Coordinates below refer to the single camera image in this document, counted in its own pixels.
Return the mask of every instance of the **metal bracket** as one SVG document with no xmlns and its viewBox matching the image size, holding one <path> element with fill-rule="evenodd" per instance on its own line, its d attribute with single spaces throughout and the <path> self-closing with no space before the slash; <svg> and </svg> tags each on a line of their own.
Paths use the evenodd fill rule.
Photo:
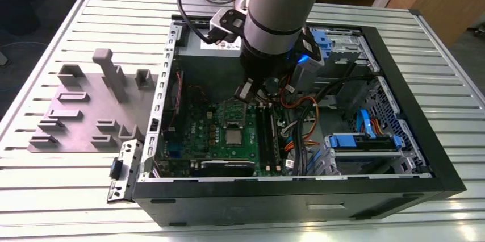
<svg viewBox="0 0 485 242">
<path fill-rule="evenodd" d="M 115 158 L 110 177 L 114 179 L 108 192 L 108 203 L 134 202 L 135 182 L 139 176 L 143 143 L 126 141 L 120 155 Z"/>
</svg>

